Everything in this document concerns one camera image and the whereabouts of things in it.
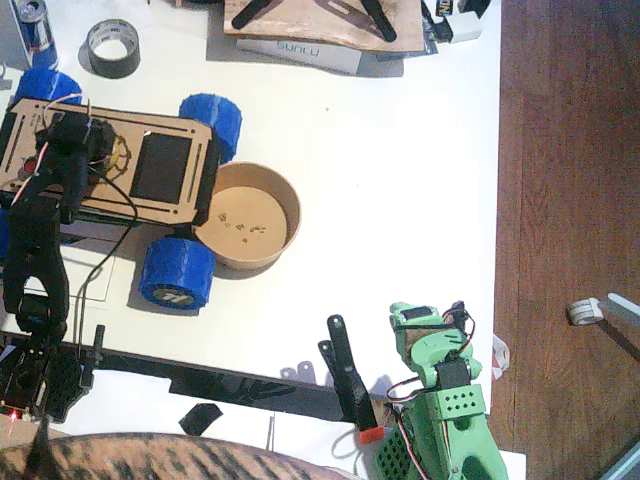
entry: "striped fur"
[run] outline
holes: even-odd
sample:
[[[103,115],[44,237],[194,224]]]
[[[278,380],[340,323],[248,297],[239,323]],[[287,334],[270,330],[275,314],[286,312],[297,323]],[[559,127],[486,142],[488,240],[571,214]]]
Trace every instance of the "striped fur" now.
[[[220,440],[155,433],[48,440],[46,430],[41,429],[32,446],[0,452],[0,479],[337,480],[344,477],[301,460]]]

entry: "white box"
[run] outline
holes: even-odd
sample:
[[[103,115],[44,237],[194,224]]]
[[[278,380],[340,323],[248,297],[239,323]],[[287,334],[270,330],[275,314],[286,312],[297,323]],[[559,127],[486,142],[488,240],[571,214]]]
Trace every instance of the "white box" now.
[[[298,42],[296,40],[238,39],[241,50],[262,53],[272,57],[287,58],[295,62],[338,70],[355,75],[362,52],[326,43]]]

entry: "black mount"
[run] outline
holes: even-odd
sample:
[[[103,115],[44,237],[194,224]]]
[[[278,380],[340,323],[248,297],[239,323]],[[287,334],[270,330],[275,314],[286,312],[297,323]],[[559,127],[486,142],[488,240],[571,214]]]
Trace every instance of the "black mount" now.
[[[356,370],[347,336],[347,327],[340,315],[327,320],[331,340],[318,343],[338,394],[343,421],[355,423],[361,432],[378,426],[367,388]]]

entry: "black panel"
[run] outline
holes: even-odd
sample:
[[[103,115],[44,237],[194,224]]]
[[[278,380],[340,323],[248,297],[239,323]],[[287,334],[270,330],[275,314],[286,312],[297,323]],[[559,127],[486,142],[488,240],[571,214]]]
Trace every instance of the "black panel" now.
[[[190,150],[190,138],[145,135],[130,195],[177,205]]]
[[[403,310],[402,315],[407,320],[413,320],[414,318],[429,317],[433,315],[433,311],[429,307],[415,307]]]
[[[215,130],[212,129],[211,141],[207,145],[207,154],[204,158],[200,186],[198,187],[198,197],[196,198],[197,213],[193,219],[194,225],[204,225],[209,219],[211,197],[213,196],[213,187],[216,183],[216,173],[218,172],[221,158],[222,150],[220,149],[220,141]]]
[[[445,361],[436,365],[440,390],[471,385],[467,364],[462,358]]]
[[[2,128],[0,128],[0,160],[4,157],[4,153],[7,150],[9,144],[9,137],[13,130],[13,124],[16,121],[18,115],[13,112],[7,112],[4,115],[4,121],[2,122]]]

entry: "round cardboard container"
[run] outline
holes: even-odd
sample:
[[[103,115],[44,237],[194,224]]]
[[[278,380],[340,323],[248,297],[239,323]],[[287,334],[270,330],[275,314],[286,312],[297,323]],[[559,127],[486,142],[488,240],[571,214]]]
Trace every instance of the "round cardboard container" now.
[[[218,261],[237,270],[275,262],[300,228],[300,200],[279,173],[255,163],[218,168],[209,220],[196,228]]]

